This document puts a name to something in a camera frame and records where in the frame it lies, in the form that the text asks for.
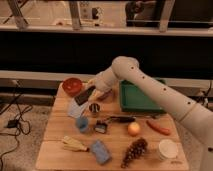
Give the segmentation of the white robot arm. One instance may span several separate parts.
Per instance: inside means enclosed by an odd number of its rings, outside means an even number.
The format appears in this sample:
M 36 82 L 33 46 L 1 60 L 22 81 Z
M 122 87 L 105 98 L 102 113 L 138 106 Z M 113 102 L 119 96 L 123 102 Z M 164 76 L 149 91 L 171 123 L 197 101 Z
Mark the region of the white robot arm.
M 142 90 L 203 144 L 199 171 L 213 171 L 213 112 L 195 100 L 146 75 L 133 57 L 118 56 L 110 67 L 96 74 L 87 87 L 108 92 L 119 80 Z

